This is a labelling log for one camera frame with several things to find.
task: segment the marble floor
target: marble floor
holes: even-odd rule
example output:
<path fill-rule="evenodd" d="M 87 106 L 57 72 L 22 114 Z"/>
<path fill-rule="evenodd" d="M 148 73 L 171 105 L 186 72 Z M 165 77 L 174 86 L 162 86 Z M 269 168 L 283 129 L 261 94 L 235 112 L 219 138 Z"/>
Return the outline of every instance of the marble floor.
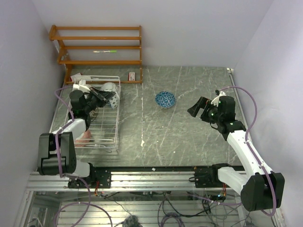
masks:
<path fill-rule="evenodd" d="M 128 67 L 75 68 L 72 74 L 120 76 L 126 80 Z M 187 109 L 200 96 L 213 99 L 215 90 L 230 86 L 226 68 L 210 67 L 154 67 L 143 68 L 143 84 L 123 84 L 119 116 L 119 150 L 76 149 L 77 157 L 95 166 L 201 166 L 216 163 L 240 165 L 240 161 L 218 131 L 208 123 L 191 117 Z M 71 90 L 62 96 L 68 100 Z M 161 109 L 155 95 L 170 91 L 176 103 Z M 232 89 L 228 95 L 234 96 Z M 64 124 L 66 108 L 59 105 L 52 130 Z M 242 120 L 239 106 L 236 118 Z"/>

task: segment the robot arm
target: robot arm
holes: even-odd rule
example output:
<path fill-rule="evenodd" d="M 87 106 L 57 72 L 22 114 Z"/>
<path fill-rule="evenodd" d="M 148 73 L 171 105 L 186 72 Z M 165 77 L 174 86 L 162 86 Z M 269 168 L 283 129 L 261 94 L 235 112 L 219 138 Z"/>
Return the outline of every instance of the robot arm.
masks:
<path fill-rule="evenodd" d="M 100 91 L 86 85 L 85 80 L 73 85 L 70 100 L 74 119 L 69 120 L 62 128 L 51 133 L 43 133 L 39 138 L 38 172 L 41 175 L 59 174 L 57 146 L 60 147 L 62 173 L 74 176 L 89 177 L 92 165 L 76 159 L 74 141 L 90 126 L 90 112 L 97 107 L 104 107 L 115 95 L 115 92 Z"/>
<path fill-rule="evenodd" d="M 219 181 L 229 185 L 241 196 L 246 210 L 272 209 L 272 194 L 262 166 L 273 183 L 277 208 L 279 208 L 285 183 L 284 177 L 281 173 L 273 172 L 261 158 L 251 141 L 245 141 L 246 129 L 242 122 L 235 119 L 235 101 L 233 97 L 227 96 L 222 91 L 216 91 L 216 94 L 218 96 L 214 100 L 201 97 L 187 111 L 191 116 L 196 117 L 200 108 L 204 109 L 200 116 L 201 120 L 210 123 L 212 128 L 223 135 L 223 138 L 237 153 L 245 169 L 246 175 L 241 175 L 228 164 L 220 164 L 217 169 Z M 251 152 L 247 143 L 249 143 L 253 152 Z"/>

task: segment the blue patterned bowl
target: blue patterned bowl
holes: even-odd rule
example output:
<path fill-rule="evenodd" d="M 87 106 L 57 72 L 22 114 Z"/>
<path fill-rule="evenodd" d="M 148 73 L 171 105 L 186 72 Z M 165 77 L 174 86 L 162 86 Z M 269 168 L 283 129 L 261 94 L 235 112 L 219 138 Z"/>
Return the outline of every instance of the blue patterned bowl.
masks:
<path fill-rule="evenodd" d="M 161 91 L 156 95 L 156 103 L 164 109 L 171 108 L 175 101 L 174 95 L 168 91 Z"/>

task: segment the white wire rack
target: white wire rack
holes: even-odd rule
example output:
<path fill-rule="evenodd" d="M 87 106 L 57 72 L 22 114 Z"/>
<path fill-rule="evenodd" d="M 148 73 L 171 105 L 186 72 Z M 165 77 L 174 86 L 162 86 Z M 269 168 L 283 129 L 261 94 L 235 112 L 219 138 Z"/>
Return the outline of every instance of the white wire rack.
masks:
<path fill-rule="evenodd" d="M 121 84 L 118 76 L 75 76 L 75 83 L 81 79 L 86 81 L 96 82 L 90 83 L 93 87 L 101 89 L 101 81 L 115 82 L 117 86 L 117 93 L 120 97 Z M 119 123 L 119 107 L 112 109 L 110 103 L 103 108 L 97 108 L 91 116 L 91 124 L 89 131 L 91 136 L 88 139 L 80 139 L 74 142 L 75 148 L 99 148 L 117 150 L 118 146 L 118 123 Z M 68 111 L 65 117 L 65 123 L 68 121 Z"/>

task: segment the wooden shelf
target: wooden shelf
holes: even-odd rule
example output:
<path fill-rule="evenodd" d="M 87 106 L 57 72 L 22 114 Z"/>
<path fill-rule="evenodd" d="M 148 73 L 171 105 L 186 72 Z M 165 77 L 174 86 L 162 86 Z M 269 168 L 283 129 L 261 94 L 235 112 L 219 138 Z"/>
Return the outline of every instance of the wooden shelf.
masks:
<path fill-rule="evenodd" d="M 59 30 L 75 30 L 75 31 L 138 31 L 138 36 L 61 36 Z M 71 70 L 73 65 L 139 65 L 140 66 L 140 80 L 136 81 L 121 81 L 121 83 L 142 83 L 143 82 L 143 69 L 142 69 L 142 36 L 141 26 L 129 26 L 129 27 L 92 27 L 92 26 L 55 26 L 53 25 L 49 32 L 49 39 L 51 41 L 57 40 L 60 51 L 57 57 L 59 64 L 65 64 L 66 73 L 64 77 L 65 84 L 70 84 Z M 132 40 L 132 45 L 119 45 L 119 46 L 66 46 L 63 40 L 120 40 L 129 41 Z M 71 60 L 68 50 L 139 50 L 140 58 L 138 60 L 104 60 L 104 61 L 90 61 L 90 60 Z"/>
<path fill-rule="evenodd" d="M 141 61 L 60 61 L 59 64 L 70 64 L 70 65 L 141 65 Z"/>
<path fill-rule="evenodd" d="M 141 46 L 65 46 L 66 50 L 139 50 Z"/>
<path fill-rule="evenodd" d="M 54 40 L 141 40 L 136 36 L 53 36 Z"/>

